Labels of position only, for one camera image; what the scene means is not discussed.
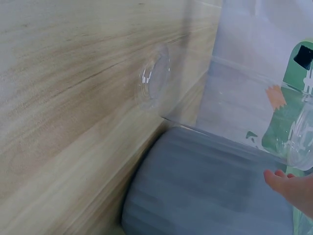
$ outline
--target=clear plastic bottle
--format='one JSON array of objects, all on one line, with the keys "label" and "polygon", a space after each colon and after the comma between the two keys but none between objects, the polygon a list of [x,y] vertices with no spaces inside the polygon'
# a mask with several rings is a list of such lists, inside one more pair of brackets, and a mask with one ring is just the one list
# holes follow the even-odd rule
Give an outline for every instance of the clear plastic bottle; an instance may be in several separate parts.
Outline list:
[{"label": "clear plastic bottle", "polygon": [[147,54],[136,99],[165,119],[272,153],[300,170],[313,167],[311,96],[235,63],[158,45]]}]

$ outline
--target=fingertip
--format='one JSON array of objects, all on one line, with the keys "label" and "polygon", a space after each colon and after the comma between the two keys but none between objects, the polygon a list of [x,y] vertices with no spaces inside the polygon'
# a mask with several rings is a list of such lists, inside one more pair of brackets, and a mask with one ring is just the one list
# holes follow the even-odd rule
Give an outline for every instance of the fingertip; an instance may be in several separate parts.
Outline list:
[{"label": "fingertip", "polygon": [[284,177],[275,175],[272,171],[264,171],[264,180],[276,192],[282,192]]},{"label": "fingertip", "polygon": [[282,177],[282,178],[286,177],[285,173],[282,170],[275,171],[275,175]]},{"label": "fingertip", "polygon": [[270,178],[274,175],[274,173],[270,170],[265,170],[263,174],[264,174],[265,182],[268,184],[270,181]]},{"label": "fingertip", "polygon": [[288,174],[287,177],[290,179],[290,178],[294,178],[296,176],[294,174]]}]

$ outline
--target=orange shape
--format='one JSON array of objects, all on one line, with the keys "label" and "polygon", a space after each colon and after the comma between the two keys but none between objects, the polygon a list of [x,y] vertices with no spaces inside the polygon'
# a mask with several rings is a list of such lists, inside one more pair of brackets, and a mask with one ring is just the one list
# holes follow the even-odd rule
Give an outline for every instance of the orange shape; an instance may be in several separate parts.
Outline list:
[{"label": "orange shape", "polygon": [[284,95],[280,89],[280,86],[278,85],[269,87],[266,90],[266,94],[268,95],[268,99],[274,111],[276,109],[280,109],[280,107],[284,107],[287,104]]}]

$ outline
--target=gray cushion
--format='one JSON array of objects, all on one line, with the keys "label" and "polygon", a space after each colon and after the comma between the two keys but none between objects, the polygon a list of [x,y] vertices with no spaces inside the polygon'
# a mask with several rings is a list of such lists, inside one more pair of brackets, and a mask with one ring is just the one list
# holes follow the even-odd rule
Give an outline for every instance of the gray cushion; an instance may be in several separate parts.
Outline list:
[{"label": "gray cushion", "polygon": [[126,197],[126,235],[292,235],[292,207],[264,182],[271,155],[172,128],[152,147]]}]

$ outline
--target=wood grain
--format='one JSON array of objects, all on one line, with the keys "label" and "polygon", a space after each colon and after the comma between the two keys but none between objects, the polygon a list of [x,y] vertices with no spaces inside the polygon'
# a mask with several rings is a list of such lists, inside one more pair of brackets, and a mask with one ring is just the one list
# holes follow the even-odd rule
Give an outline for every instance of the wood grain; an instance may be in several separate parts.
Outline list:
[{"label": "wood grain", "polygon": [[131,174],[166,126],[134,100],[144,57],[160,42],[209,55],[220,6],[0,1],[1,234],[103,234],[118,225]]}]

